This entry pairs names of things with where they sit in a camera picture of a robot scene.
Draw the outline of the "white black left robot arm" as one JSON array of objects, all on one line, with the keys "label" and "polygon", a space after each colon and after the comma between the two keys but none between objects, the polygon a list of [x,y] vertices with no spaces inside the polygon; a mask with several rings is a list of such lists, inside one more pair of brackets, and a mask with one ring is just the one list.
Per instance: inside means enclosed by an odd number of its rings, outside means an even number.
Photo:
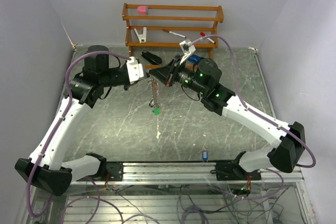
[{"label": "white black left robot arm", "polygon": [[105,46],[91,46],[66,70],[65,93],[46,135],[30,154],[15,164],[26,181],[53,196],[61,196],[74,181],[86,176],[102,180],[107,175],[107,159],[95,153],[64,162],[74,130],[100,100],[105,88],[124,87],[146,77],[139,59],[110,52]]}]

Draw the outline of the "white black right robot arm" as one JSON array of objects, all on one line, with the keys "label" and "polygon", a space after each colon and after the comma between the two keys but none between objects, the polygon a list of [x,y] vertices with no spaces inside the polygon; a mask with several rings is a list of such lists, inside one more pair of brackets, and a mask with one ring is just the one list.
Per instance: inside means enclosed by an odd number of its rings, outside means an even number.
[{"label": "white black right robot arm", "polygon": [[248,104],[220,84],[222,71],[208,58],[202,59],[195,71],[180,63],[176,56],[168,65],[151,69],[149,74],[167,87],[179,83],[196,92],[203,106],[211,112],[232,119],[249,128],[269,143],[268,148],[241,152],[230,162],[229,172],[244,179],[250,172],[274,167],[291,173],[304,149],[305,129],[302,124],[277,120]]}]

